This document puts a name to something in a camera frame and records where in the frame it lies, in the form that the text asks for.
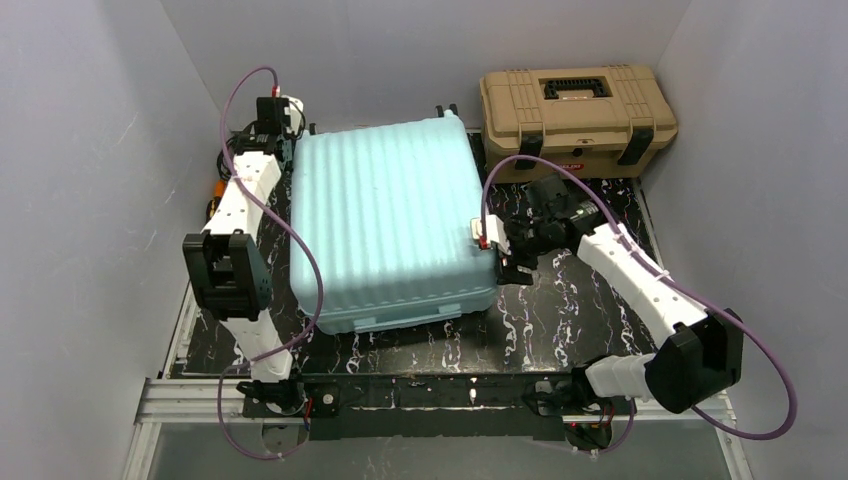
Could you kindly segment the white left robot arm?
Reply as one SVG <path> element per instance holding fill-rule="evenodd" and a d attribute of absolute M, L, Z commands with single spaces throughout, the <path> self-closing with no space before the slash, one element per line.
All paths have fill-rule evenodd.
<path fill-rule="evenodd" d="M 234 337 L 252 380 L 277 383 L 289 378 L 293 357 L 271 320 L 272 278 L 256 237 L 302 112 L 296 100 L 274 94 L 257 99 L 256 115 L 225 140 L 232 164 L 223 196 L 182 249 L 198 306 Z"/>

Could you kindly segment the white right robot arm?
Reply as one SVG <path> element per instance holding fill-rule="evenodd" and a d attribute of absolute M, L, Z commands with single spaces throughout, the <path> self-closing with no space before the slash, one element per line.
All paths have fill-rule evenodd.
<path fill-rule="evenodd" d="M 555 175 L 530 183 L 531 213 L 487 214 L 473 227 L 483 249 L 497 253 L 501 285 L 530 285 L 539 257 L 567 250 L 591 267 L 647 327 L 657 351 L 605 355 L 572 370 L 554 392 L 570 406 L 606 398 L 655 400 L 681 413 L 739 382 L 744 335 L 729 310 L 717 311 L 669 286 L 625 227 L 590 200 L 571 195 Z"/>

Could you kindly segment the orange handled screwdriver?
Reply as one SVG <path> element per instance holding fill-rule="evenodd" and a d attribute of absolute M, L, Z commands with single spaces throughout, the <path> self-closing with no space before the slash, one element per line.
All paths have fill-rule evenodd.
<path fill-rule="evenodd" d="M 207 203 L 205 208 L 205 220 L 209 221 L 214 214 L 216 213 L 219 204 L 224 196 L 225 190 L 227 188 L 227 182 L 219 179 L 214 187 L 214 192 L 212 198 Z"/>

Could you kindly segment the tan plastic toolbox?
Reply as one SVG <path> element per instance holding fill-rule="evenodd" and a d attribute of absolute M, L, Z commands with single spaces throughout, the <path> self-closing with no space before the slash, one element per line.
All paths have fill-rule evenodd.
<path fill-rule="evenodd" d="M 479 82 L 487 168 L 515 156 L 498 183 L 550 174 L 537 158 L 579 178 L 635 178 L 678 133 L 646 65 L 504 70 Z"/>

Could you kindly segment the light blue suitcase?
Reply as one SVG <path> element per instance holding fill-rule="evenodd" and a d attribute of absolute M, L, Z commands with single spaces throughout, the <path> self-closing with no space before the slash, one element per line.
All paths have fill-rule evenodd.
<path fill-rule="evenodd" d="M 295 150 L 289 284 L 328 335 L 484 311 L 495 255 L 472 239 L 482 182 L 459 117 L 310 135 Z"/>

